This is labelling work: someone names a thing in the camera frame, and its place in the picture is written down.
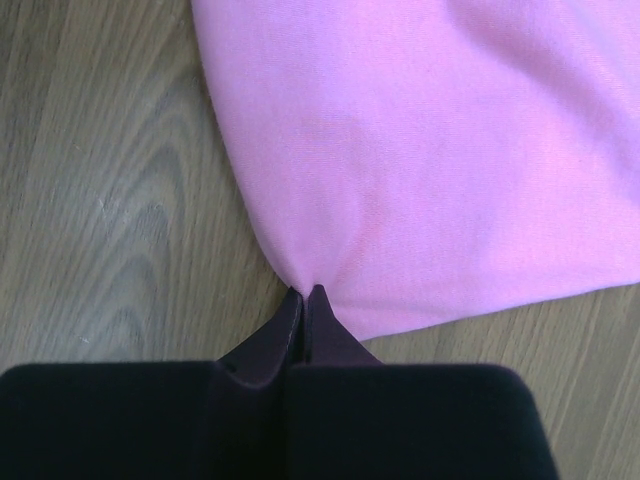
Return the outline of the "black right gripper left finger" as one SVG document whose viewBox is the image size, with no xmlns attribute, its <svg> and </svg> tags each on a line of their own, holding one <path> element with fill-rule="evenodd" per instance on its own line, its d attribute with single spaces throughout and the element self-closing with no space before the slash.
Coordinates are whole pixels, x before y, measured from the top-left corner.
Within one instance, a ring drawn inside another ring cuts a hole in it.
<svg viewBox="0 0 640 480">
<path fill-rule="evenodd" d="M 1 377 L 5 479 L 281 479 L 301 296 L 216 361 L 20 365 Z"/>
</svg>

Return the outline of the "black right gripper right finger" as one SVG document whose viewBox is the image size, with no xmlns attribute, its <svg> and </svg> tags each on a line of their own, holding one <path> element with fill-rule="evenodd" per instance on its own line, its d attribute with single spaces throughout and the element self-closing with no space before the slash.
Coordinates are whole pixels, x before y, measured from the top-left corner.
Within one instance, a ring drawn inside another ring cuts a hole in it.
<svg viewBox="0 0 640 480">
<path fill-rule="evenodd" d="M 534 397 L 491 364 L 387 365 L 336 319 L 323 287 L 288 372 L 292 479 L 555 479 Z"/>
</svg>

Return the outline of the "pink t shirt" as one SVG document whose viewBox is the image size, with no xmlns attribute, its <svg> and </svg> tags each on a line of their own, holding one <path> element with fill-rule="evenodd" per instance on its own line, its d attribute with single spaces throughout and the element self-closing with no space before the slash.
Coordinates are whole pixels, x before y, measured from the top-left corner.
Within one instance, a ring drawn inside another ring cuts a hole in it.
<svg viewBox="0 0 640 480">
<path fill-rule="evenodd" d="M 196 1 L 258 242 L 358 339 L 639 280 L 635 1 Z"/>
</svg>

